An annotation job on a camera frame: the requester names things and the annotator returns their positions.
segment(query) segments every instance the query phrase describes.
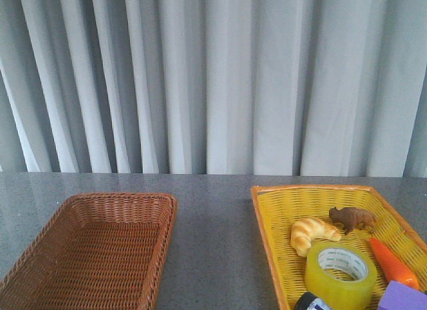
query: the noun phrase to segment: roll of tape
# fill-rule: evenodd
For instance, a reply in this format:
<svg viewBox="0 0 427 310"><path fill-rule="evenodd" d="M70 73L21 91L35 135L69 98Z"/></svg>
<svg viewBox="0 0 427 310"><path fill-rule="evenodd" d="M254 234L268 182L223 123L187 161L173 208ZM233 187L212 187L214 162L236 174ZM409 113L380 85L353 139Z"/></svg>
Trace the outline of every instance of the roll of tape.
<svg viewBox="0 0 427 310"><path fill-rule="evenodd" d="M341 280L325 269L336 269L354 280ZM371 300L377 271L374 263L353 247L341 243L315 244L308 252L306 288L333 310L363 310Z"/></svg>

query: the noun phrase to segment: carrot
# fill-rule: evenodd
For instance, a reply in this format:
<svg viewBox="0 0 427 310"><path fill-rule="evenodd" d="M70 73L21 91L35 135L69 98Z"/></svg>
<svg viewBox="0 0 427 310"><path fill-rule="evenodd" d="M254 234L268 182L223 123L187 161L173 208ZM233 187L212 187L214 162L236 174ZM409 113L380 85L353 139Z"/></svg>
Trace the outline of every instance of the carrot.
<svg viewBox="0 0 427 310"><path fill-rule="evenodd" d="M380 264L387 281L395 280L413 289L420 290L415 273L387 248L383 242L371 237L369 239L375 258Z"/></svg>

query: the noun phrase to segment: gray countertop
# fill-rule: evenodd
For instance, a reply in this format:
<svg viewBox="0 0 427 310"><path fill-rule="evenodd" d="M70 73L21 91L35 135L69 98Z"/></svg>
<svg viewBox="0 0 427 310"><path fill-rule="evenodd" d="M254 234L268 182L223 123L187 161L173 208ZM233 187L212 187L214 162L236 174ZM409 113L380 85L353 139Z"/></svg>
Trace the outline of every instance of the gray countertop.
<svg viewBox="0 0 427 310"><path fill-rule="evenodd" d="M369 185L427 239L427 179L0 173L0 277L50 216L82 192L166 192L179 201L156 309L277 309L252 185Z"/></svg>

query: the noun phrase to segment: purple block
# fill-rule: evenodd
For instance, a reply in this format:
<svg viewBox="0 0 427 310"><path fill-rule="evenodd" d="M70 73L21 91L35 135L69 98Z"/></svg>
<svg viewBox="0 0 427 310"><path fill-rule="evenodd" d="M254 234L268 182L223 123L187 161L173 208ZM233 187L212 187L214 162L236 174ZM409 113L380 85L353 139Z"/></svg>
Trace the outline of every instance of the purple block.
<svg viewBox="0 0 427 310"><path fill-rule="evenodd" d="M378 304L378 310L426 310L427 295L397 281L391 281Z"/></svg>

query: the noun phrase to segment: white curtain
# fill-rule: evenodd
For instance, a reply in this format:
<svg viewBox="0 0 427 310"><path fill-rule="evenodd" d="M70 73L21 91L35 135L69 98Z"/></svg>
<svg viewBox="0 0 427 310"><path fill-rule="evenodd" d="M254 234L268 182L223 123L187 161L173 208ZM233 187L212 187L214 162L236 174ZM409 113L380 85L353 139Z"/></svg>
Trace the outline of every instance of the white curtain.
<svg viewBox="0 0 427 310"><path fill-rule="evenodd" d="M427 177L427 0L0 0L0 171Z"/></svg>

